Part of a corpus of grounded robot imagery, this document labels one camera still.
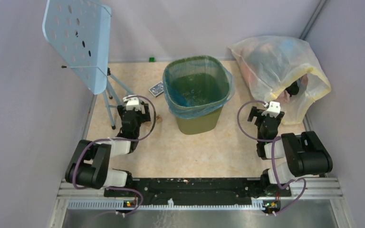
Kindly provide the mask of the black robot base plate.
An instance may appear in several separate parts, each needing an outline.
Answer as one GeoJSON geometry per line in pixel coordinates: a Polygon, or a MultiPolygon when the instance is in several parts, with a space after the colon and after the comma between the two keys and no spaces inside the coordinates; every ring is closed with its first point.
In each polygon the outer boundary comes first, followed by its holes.
{"type": "Polygon", "coordinates": [[[177,206],[249,205],[262,197],[291,196],[290,189],[280,190],[265,178],[129,178],[126,190],[105,190],[109,198],[138,199],[144,206],[166,205],[173,200],[177,206]]]}

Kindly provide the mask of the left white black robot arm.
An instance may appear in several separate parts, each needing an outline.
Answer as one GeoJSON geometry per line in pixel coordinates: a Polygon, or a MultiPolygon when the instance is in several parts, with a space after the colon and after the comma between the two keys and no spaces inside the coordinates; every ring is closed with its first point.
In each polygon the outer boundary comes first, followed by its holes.
{"type": "Polygon", "coordinates": [[[127,179],[128,172],[109,168],[110,159],[132,153],[140,141],[140,127],[150,122],[149,104],[141,107],[119,105],[121,128],[115,138],[96,141],[80,140],[65,172],[65,180],[79,188],[100,189],[115,187],[121,196],[133,192],[133,183],[127,179]]]}

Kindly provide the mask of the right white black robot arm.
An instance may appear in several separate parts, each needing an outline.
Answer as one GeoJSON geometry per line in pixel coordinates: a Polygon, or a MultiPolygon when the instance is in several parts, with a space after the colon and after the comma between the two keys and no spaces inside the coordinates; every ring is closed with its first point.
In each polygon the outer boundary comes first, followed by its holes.
{"type": "Polygon", "coordinates": [[[284,133],[275,143],[272,140],[278,135],[278,126],[284,113],[277,117],[263,115],[263,110],[252,107],[248,121],[254,121],[257,127],[257,155],[263,160],[275,161],[286,159],[274,169],[265,169],[260,177],[260,191],[272,196],[279,190],[279,183],[287,183],[298,177],[322,175],[333,169],[333,161],[328,151],[314,131],[301,134],[284,133]]]}

